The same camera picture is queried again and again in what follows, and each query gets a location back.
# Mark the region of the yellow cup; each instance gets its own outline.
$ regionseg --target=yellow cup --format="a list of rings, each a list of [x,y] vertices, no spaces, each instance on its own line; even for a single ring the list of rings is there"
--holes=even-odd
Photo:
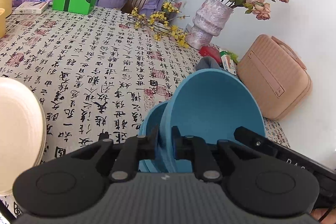
[[[0,38],[6,34],[5,9],[0,8]]]

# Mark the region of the tablecloth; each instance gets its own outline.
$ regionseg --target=tablecloth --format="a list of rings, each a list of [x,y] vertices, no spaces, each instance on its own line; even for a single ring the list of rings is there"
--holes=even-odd
[[[137,135],[146,112],[169,100],[201,56],[174,39],[154,41],[126,25],[119,10],[96,7],[89,15],[48,9],[12,15],[0,39],[0,76],[35,94],[45,112],[42,162],[111,138]],[[289,147],[277,122],[264,119],[268,138]],[[12,196],[0,198],[14,215]]]

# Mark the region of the black device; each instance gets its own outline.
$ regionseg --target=black device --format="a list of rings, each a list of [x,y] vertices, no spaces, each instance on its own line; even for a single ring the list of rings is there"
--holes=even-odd
[[[246,146],[173,127],[175,158],[193,173],[138,172],[158,136],[156,127],[123,144],[103,139],[25,171],[15,223],[317,223],[311,210],[335,203],[334,171],[243,127],[234,136]]]

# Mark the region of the gray ribbed surface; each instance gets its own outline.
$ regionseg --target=gray ribbed surface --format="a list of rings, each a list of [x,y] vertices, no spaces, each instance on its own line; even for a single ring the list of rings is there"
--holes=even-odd
[[[138,173],[115,183],[94,207],[60,219],[21,216],[15,224],[313,224],[308,215],[274,220],[236,207],[220,186],[197,180],[194,174]]]

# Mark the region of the pink suitcase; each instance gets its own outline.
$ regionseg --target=pink suitcase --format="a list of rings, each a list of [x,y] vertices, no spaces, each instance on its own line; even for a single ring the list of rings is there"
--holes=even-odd
[[[285,43],[258,36],[237,65],[240,80],[252,93],[264,117],[286,116],[312,90],[306,66]]]

